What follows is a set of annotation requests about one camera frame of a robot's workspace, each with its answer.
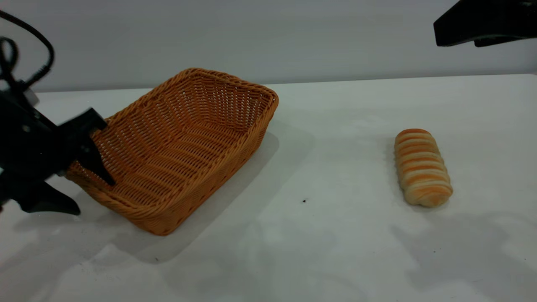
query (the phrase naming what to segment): robotic arm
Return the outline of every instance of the robotic arm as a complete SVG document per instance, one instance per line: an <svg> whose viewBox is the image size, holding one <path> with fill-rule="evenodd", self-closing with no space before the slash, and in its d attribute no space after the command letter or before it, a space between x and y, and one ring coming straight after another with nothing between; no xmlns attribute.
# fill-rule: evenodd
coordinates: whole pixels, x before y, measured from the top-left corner
<svg viewBox="0 0 537 302"><path fill-rule="evenodd" d="M14 199L28 213L55 211L78 215L80 209L76 202L45 180L52 174L62 175L77 160L114 185L90 138L94 130L103 130L106 122L94 109L89 109L58 126L36 110L33 106L38 99L30 86L50 71L54 48L25 22L3 11L0 18L34 34L49 51L46 65L27 81L16 81L12 71L18 59L17 45L9 38L0 37L0 80L9 87L0 91L0 206ZM11 52L10 57L5 55L6 49Z"/></svg>

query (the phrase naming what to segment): basket rim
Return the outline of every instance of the basket rim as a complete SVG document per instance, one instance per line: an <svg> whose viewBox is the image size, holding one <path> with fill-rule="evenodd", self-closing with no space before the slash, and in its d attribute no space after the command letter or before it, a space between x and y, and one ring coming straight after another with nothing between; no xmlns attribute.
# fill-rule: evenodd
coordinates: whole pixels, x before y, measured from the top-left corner
<svg viewBox="0 0 537 302"><path fill-rule="evenodd" d="M159 205L156 207L134 204L130 202L128 199L122 198L121 196L112 192L105 186L103 186L102 188L100 186L95 186L95 185L92 185L89 188L87 187L88 189L91 189L94 193L97 193L98 195L102 195L103 197L105 197L104 199L106 199L108 202L107 206L110 206L115 211L120 212L121 214L124 214L125 216L129 217L129 219L145 220L148 218L158 216L163 211L166 211L167 209L172 207L175 204L172 202L173 199L176 199L176 198L181 199L181 196L184 196L190 193L191 190L197 187L197 186L191 185L193 182L202 183L203 181L205 181L211 175L212 171L218 169L219 167L221 167L227 161L231 160L234 157L235 154L233 153L236 153L240 150L239 147L244 145L248 137L250 137L253 133L259 132L262 126L266 127L266 125L261 124L261 121L265 121L267 119L267 116L274 114L276 107L278 106L278 103L279 103L278 95L272 89L268 87L265 87L259 84L250 83L236 76L222 73L219 71L207 70L207 69L202 69L202 68L189 68L189 69L183 70L176 76L168 79L164 83L153 88L151 91L141 96L138 100L132 102L123 110L105 119L108 122L108 126L115 125L116 123L121 121L123 118L127 118L130 114L136 114L137 111L143 108L145 103L152 100L155 96L167 91L168 89L172 89L176 83L180 81L184 81L193 75L203 75L203 76L210 77L215 80L221 81L225 84L229 84L233 86L240 85L244 87L246 85L249 88L251 88L252 91L271 95L272 96L271 102L268 104L265 111L256 119L253 125L244 134L242 134L232 146L227 148L226 151L224 151L210 165L198 170L191 178L189 178L183 184L181 184L181 186L174 188L172 191L168 192L166 195L161 197L159 199ZM76 171L72 171L72 172L74 172L74 174L77 175L78 177L85 178L83 175L80 175Z"/></svg>

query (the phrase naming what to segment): rectangular basket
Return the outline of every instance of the rectangular basket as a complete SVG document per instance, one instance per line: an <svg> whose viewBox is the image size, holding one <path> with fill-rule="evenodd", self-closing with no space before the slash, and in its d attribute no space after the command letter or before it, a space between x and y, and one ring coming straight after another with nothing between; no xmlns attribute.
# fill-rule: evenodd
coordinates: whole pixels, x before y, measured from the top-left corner
<svg viewBox="0 0 537 302"><path fill-rule="evenodd" d="M170 234L252 156L277 106L267 87L184 70L93 134L116 185L78 162L66 178L139 228Z"/></svg>

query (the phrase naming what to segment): bread roll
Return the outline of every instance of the bread roll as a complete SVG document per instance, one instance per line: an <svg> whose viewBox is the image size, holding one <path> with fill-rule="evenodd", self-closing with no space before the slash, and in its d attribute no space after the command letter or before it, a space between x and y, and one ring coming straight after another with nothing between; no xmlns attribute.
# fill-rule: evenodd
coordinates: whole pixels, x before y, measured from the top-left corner
<svg viewBox="0 0 537 302"><path fill-rule="evenodd" d="M453 194L444 160L429 132L407 129L399 133L395 138L395 163L409 204L437 207Z"/></svg>

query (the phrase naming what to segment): baked bun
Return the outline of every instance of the baked bun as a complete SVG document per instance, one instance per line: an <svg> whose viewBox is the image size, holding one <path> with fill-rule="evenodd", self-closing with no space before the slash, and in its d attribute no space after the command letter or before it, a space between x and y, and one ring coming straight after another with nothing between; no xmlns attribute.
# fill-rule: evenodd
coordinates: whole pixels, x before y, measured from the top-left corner
<svg viewBox="0 0 537 302"><path fill-rule="evenodd" d="M395 162L409 204L437 207L453 194L444 160L429 132L407 129L399 133L395 138Z"/></svg>

